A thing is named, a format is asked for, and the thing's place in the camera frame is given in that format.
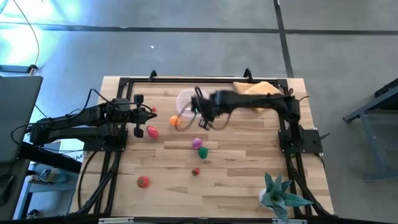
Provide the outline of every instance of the gray floor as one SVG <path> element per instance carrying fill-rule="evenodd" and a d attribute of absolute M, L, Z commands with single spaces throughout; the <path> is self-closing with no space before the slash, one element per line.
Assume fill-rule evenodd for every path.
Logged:
<path fill-rule="evenodd" d="M 18 2 L 34 22 L 50 24 L 277 28 L 271 0 Z M 11 3 L 0 21 L 23 21 Z M 280 0 L 280 5 L 287 29 L 398 29 L 397 1 Z M 286 77 L 278 34 L 37 33 L 37 75 L 44 77 L 37 104 L 50 116 L 81 108 L 105 75 L 149 75 L 155 69 L 159 75 L 241 76 L 249 67 L 257 77 Z M 398 36 L 288 35 L 287 43 L 294 76 L 305 79 L 314 122 L 321 133 L 331 132 L 322 144 L 335 213 L 397 223 L 398 180 L 363 182 L 375 169 L 368 142 L 361 123 L 341 118 L 398 77 Z M 35 59 L 29 29 L 0 30 L 0 49 L 0 64 Z M 32 119 L 37 118 L 35 111 Z M 46 208 L 44 202 L 32 203 Z"/>

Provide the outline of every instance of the wooden tabletop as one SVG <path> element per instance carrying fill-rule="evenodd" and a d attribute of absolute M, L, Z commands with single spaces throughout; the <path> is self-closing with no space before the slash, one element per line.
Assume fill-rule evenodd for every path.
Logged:
<path fill-rule="evenodd" d="M 101 94 L 115 98 L 120 77 L 104 77 Z M 307 95 L 304 80 L 289 78 L 289 88 L 301 98 Z M 264 174 L 273 178 L 282 174 L 287 180 L 284 155 L 279 148 L 278 115 L 273 110 L 257 114 L 250 109 L 234 110 L 229 124 L 222 131 L 205 131 L 197 121 L 184 132 L 169 125 L 177 114 L 176 97 L 181 90 L 193 88 L 194 83 L 134 83 L 133 94 L 143 94 L 144 104 L 157 108 L 158 116 L 147 122 L 160 133 L 151 139 L 130 130 L 126 150 L 122 153 L 114 195 L 112 216 L 129 217 L 232 217 L 274 218 L 273 211 L 259 206 L 258 195 L 265 187 Z M 202 91 L 232 90 L 232 84 L 200 83 Z M 300 102 L 304 129 L 313 128 L 308 98 Z M 226 121 L 222 116 L 220 125 Z M 208 157 L 200 159 L 192 149 L 193 138 L 201 138 L 209 149 Z M 83 166 L 91 153 L 85 156 Z M 100 179 L 104 153 L 99 152 L 89 163 L 83 178 L 81 197 L 84 203 Z M 325 171 L 320 159 L 312 154 L 302 155 L 308 188 L 323 207 L 333 213 Z M 191 171 L 200 168 L 200 174 Z M 147 176 L 150 186 L 140 189 L 137 178 Z M 102 208 L 108 197 L 104 191 Z M 77 210 L 77 196 L 72 211 Z"/>

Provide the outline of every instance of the green plant leaves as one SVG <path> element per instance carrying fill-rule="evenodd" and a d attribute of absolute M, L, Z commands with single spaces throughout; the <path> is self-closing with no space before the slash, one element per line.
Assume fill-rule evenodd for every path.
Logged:
<path fill-rule="evenodd" d="M 265 194 L 262 196 L 261 203 L 262 203 L 263 205 L 265 205 L 265 206 L 268 206 L 268 207 L 274 206 L 274 203 L 272 202 L 271 197 L 272 197 L 272 195 L 271 195 L 270 193 L 265 193 Z"/>
<path fill-rule="evenodd" d="M 271 191 L 272 187 L 274 186 L 274 181 L 272 180 L 271 175 L 269 175 L 268 173 L 266 173 L 265 180 L 266 180 L 266 186 L 267 186 L 266 193 L 268 193 Z"/>
<path fill-rule="evenodd" d="M 272 202 L 274 203 L 274 205 L 286 209 L 284 199 L 281 196 L 273 195 L 271 199 L 272 199 Z"/>
<path fill-rule="evenodd" d="M 274 195 L 275 193 L 282 193 L 282 176 L 279 174 L 279 176 L 276 178 L 274 182 L 274 186 L 272 187 L 270 193 Z"/>
<path fill-rule="evenodd" d="M 292 193 L 282 193 L 280 196 L 284 199 L 286 206 L 299 207 L 312 204 L 311 201 L 305 200 L 304 198 Z"/>
<path fill-rule="evenodd" d="M 282 183 L 282 192 L 285 192 L 291 183 L 292 183 L 291 180 L 286 180 L 285 182 L 283 182 Z"/>
<path fill-rule="evenodd" d="M 274 206 L 272 208 L 275 212 L 275 215 L 280 218 L 281 220 L 283 220 L 285 223 L 289 223 L 289 218 L 287 216 L 287 210 L 286 208 L 282 208 L 280 206 Z"/>

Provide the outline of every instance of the plant pot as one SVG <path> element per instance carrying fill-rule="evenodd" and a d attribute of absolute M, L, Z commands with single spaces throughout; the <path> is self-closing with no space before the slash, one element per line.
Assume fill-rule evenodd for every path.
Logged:
<path fill-rule="evenodd" d="M 267 191 L 267 188 L 264 188 L 264 189 L 262 189 L 262 190 L 260 191 L 260 193 L 259 193 L 259 202 L 260 202 L 260 205 L 261 205 L 263 208 L 266 208 L 266 209 L 269 209 L 269 210 L 273 210 L 272 208 L 267 207 L 267 206 L 265 206 L 265 205 L 263 205 L 263 204 L 261 203 L 261 201 L 262 201 L 262 196 L 264 196 L 264 194 L 266 194 L 266 191 Z"/>

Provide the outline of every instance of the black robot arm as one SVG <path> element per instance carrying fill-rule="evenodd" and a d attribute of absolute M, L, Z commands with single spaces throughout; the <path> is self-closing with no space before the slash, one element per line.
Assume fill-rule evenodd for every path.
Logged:
<path fill-rule="evenodd" d="M 77 114 L 66 114 L 58 118 L 45 118 L 38 121 L 30 129 L 30 142 L 35 146 L 51 143 L 57 139 L 77 138 L 82 141 L 100 139 L 108 144 L 116 143 L 123 137 L 121 124 L 134 123 L 134 135 L 142 138 L 141 124 L 157 115 L 141 103 L 133 103 L 137 108 L 130 110 L 127 99 L 114 99 Z"/>
<path fill-rule="evenodd" d="M 289 123 L 290 142 L 295 147 L 303 144 L 303 128 L 299 125 L 300 105 L 294 96 L 284 96 L 279 93 L 273 95 L 241 95 L 234 91 L 219 90 L 205 99 L 199 87 L 192 97 L 191 110 L 201 113 L 199 126 L 209 130 L 213 127 L 215 118 L 223 113 L 231 114 L 236 108 L 271 108 Z"/>

